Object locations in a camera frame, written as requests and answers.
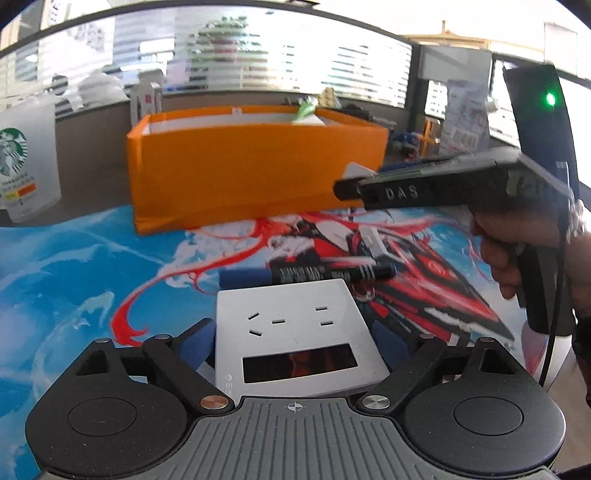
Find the starbucks cup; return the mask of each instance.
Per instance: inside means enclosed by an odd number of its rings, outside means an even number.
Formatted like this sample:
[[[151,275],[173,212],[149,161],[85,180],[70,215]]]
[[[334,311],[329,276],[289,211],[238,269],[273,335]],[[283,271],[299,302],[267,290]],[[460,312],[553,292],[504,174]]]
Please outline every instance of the starbucks cup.
[[[15,223],[60,200],[53,95],[0,112],[0,196]]]

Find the crosshair marking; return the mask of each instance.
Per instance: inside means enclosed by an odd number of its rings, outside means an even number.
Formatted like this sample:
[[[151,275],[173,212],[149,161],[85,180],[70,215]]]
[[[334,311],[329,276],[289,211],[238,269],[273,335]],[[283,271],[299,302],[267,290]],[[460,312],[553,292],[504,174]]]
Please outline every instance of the crosshair marking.
[[[289,408],[291,411],[300,411],[302,408],[305,408],[305,406],[295,401],[287,405],[286,408]]]

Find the starbucks logo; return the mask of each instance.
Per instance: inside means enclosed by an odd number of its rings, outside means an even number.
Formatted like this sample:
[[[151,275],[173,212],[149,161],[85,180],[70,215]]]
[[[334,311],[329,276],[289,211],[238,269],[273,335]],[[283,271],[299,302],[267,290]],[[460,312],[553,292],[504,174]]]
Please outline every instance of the starbucks logo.
[[[13,177],[27,159],[27,139],[16,128],[0,130],[0,175]]]

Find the green led light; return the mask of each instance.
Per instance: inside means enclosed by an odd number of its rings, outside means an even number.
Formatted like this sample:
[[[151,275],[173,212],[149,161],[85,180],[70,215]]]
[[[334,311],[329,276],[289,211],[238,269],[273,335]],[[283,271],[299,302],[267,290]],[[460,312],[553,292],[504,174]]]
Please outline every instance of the green led light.
[[[556,97],[553,93],[548,92],[546,93],[546,103],[550,106],[556,105]]]

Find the circular pad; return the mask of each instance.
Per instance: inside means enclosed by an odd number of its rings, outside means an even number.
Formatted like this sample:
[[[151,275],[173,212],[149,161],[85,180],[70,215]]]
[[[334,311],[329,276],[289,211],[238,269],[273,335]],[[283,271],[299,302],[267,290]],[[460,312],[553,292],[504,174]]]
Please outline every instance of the circular pad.
[[[464,476],[515,475],[548,465],[566,425],[530,377],[463,374],[428,388],[402,413],[402,428],[428,458]]]
[[[453,416],[466,430],[479,435],[505,435],[523,422],[517,405],[497,397],[468,398],[456,405]]]
[[[50,388],[27,418],[27,442],[44,469],[68,478],[122,478],[179,445],[187,413],[171,393],[128,378],[75,380]]]
[[[107,437],[124,431],[137,416],[135,407],[120,398],[93,398],[70,410],[68,423],[90,437]]]

